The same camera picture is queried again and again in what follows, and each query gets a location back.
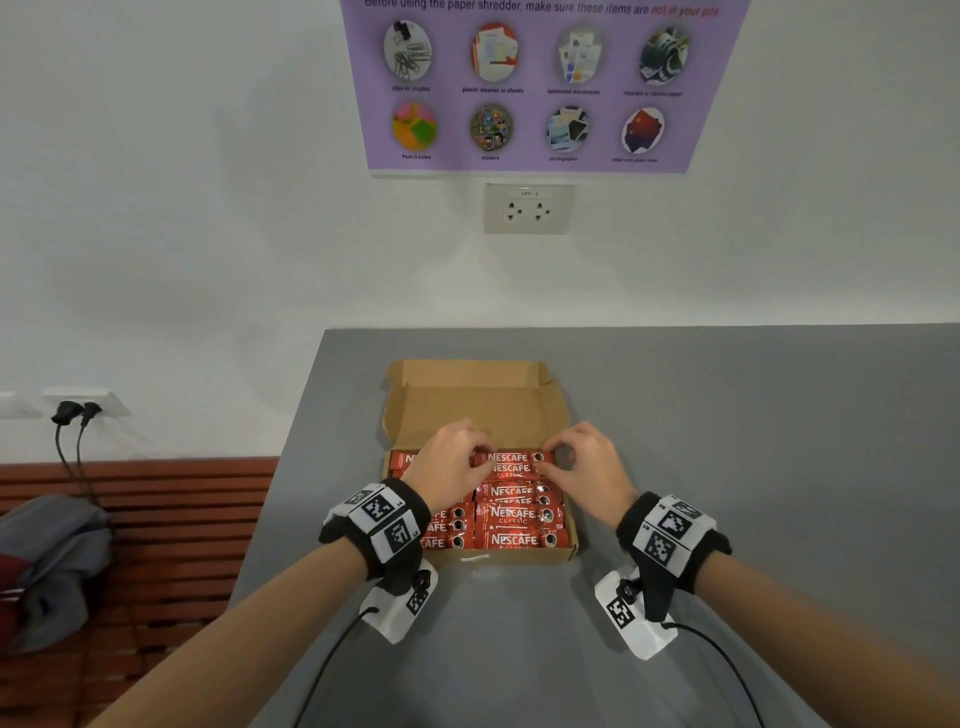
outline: box lid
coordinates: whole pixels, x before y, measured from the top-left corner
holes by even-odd
[[[465,417],[498,448],[538,448],[570,424],[560,385],[541,361],[402,359],[387,379],[383,428],[397,449],[419,449]]]

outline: cardboard box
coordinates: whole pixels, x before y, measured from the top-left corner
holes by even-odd
[[[499,449],[537,449],[570,424],[560,385],[541,361],[403,359],[387,368],[390,392],[383,429],[393,449],[418,450],[442,426],[469,417]],[[390,469],[390,453],[383,475]],[[451,564],[560,564],[577,552],[577,526],[564,494],[567,548],[430,550],[435,567]]]

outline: purple poster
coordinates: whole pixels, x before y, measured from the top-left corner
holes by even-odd
[[[374,172],[685,172],[750,0],[341,0]]]

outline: gray bag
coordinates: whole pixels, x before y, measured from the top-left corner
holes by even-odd
[[[0,592],[18,610],[14,634],[0,634],[0,654],[34,652],[84,626],[83,583],[110,564],[108,520],[103,509],[70,496],[34,498],[0,518],[0,558],[23,566]]]

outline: wooden bench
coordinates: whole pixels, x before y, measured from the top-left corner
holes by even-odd
[[[227,608],[276,458],[85,467],[117,529],[115,563],[88,626],[0,659],[0,728],[84,726]],[[61,465],[0,466],[0,514],[78,495]]]

